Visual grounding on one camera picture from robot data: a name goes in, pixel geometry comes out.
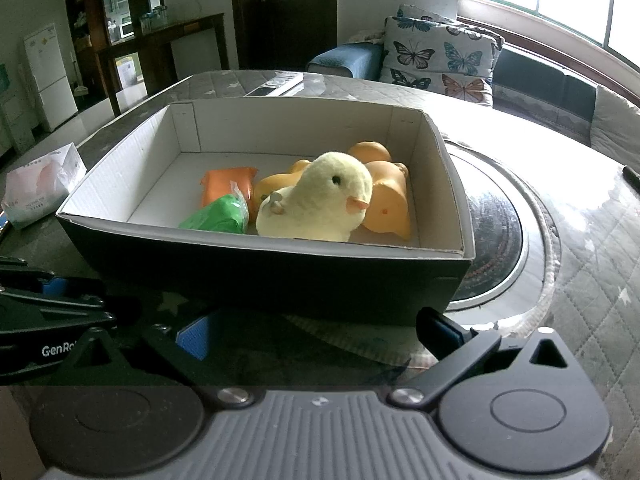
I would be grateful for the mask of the yellow rubber duck toy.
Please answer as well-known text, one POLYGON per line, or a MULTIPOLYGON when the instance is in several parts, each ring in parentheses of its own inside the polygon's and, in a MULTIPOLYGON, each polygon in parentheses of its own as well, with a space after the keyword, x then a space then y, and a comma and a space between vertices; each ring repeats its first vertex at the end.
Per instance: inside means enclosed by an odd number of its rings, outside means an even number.
POLYGON ((348 154, 362 162, 372 178, 372 197, 363 225, 371 232, 393 233, 408 240, 411 236, 408 168, 402 162, 393 162, 388 149, 375 141, 358 142, 348 154))

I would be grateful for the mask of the grey white cushion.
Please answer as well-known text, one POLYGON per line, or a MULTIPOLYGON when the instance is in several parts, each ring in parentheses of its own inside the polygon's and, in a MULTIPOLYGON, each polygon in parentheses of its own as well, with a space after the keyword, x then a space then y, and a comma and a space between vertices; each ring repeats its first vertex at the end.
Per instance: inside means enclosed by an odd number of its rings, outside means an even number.
POLYGON ((638 171, 639 107, 599 84, 590 127, 590 144, 601 154, 638 171))

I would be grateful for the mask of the black remote on cover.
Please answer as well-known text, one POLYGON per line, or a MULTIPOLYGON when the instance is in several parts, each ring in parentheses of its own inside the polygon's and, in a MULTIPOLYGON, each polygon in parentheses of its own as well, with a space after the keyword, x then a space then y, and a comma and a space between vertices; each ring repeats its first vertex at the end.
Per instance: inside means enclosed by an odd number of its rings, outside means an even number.
POLYGON ((623 166, 624 180, 637 192, 640 193, 640 174, 629 166, 623 166))

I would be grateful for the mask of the butterfly print pillow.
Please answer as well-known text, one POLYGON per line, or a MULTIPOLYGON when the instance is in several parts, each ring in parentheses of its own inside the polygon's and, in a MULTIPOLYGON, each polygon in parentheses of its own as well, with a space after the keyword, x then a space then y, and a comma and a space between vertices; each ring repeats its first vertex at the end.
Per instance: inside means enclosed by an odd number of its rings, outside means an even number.
POLYGON ((491 106, 502 48, 488 29, 419 18, 404 6, 385 20, 380 81, 491 106))

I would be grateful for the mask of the grey quilted star cover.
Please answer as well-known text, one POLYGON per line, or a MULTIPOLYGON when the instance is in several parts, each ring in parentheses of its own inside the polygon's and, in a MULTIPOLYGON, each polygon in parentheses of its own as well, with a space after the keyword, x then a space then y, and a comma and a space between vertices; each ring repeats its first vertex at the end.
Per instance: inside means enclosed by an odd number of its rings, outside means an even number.
POLYGON ((612 418, 597 466, 608 479, 639 474, 639 196, 620 164, 540 125, 435 93, 308 74, 297 103, 371 102, 424 110, 451 148, 521 192, 542 225, 542 289, 509 334, 552 326, 576 353, 612 418))

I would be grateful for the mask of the orange snack packet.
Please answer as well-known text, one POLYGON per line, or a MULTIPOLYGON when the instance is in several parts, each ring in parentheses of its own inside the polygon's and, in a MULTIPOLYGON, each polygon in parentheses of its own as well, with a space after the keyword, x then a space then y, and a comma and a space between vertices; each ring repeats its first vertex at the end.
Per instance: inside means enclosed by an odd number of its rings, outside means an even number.
POLYGON ((232 193, 232 183, 242 192, 247 203, 252 202, 253 179, 257 174, 254 167, 234 167, 206 171, 202 177, 203 194, 201 206, 213 203, 221 196, 232 193))

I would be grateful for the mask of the white refrigerator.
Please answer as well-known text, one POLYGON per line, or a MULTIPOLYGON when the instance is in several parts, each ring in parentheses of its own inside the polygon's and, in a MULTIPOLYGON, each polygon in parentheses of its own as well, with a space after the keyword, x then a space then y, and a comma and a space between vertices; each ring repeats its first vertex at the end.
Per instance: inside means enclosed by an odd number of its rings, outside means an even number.
POLYGON ((55 24, 26 36, 24 50, 40 122, 44 130, 52 132, 78 112, 55 24))

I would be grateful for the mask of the green snack packet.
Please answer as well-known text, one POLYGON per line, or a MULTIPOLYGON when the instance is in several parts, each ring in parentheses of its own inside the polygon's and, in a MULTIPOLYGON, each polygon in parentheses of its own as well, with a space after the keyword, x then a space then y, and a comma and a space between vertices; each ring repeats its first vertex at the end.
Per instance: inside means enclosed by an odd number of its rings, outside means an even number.
POLYGON ((179 223, 180 229, 245 234, 250 212, 242 195, 227 194, 179 223))

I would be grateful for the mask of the dark wooden cabinet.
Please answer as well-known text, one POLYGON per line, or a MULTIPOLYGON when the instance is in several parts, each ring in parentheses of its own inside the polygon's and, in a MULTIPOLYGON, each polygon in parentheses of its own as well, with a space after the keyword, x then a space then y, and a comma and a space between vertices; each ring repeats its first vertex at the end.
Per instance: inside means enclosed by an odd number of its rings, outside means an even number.
POLYGON ((172 44, 201 32, 212 32, 217 58, 223 70, 230 67, 224 16, 221 13, 157 26, 149 16, 151 0, 127 0, 131 34, 111 40, 106 0, 64 0, 74 55, 79 64, 78 88, 88 94, 80 99, 87 108, 107 99, 115 114, 122 112, 117 93, 119 81, 116 61, 136 54, 140 60, 146 92, 154 96, 180 80, 172 44))

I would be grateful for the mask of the white cardboard box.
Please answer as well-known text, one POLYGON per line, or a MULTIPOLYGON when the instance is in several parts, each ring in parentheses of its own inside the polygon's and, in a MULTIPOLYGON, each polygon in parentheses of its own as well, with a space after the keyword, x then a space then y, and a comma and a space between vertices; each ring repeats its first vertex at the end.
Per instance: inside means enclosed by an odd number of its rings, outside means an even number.
POLYGON ((56 213, 101 273, 184 294, 239 278, 254 307, 407 324, 475 256, 468 199, 422 110, 317 98, 172 103, 56 213))

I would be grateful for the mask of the yellow plush chick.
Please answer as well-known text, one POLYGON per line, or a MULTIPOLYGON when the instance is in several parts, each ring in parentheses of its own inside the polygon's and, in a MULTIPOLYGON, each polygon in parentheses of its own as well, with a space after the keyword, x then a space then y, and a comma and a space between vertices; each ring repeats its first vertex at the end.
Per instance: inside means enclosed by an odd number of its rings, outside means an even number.
POLYGON ((302 173, 296 185, 272 192, 259 207, 261 236, 348 242, 370 206, 372 178, 354 156, 326 152, 302 173))

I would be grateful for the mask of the white tissue pack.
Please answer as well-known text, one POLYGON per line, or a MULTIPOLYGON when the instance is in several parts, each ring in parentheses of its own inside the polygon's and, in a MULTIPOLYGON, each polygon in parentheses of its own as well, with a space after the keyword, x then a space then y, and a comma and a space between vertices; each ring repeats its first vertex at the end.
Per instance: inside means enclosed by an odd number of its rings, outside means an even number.
POLYGON ((86 171, 73 143, 10 171, 1 201, 6 218, 20 230, 52 214, 85 177, 86 171))

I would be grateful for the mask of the dark teal sofa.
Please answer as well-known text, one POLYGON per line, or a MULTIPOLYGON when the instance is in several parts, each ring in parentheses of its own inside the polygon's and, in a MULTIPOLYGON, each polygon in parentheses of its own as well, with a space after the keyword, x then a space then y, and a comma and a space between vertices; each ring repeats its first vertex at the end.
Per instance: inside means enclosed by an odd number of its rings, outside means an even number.
MULTIPOLYGON (((311 73, 377 80, 380 44, 341 44, 311 59, 311 73)), ((502 49, 492 80, 494 107, 589 146, 597 85, 586 76, 533 52, 502 49)))

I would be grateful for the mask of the white remote control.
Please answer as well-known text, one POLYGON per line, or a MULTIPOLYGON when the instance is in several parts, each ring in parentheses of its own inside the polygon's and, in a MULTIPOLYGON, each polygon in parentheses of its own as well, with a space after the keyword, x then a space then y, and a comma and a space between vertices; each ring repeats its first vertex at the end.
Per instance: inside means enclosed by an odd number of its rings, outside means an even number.
POLYGON ((259 87, 250 90, 246 96, 284 96, 297 88, 303 81, 303 73, 277 72, 272 78, 259 87))

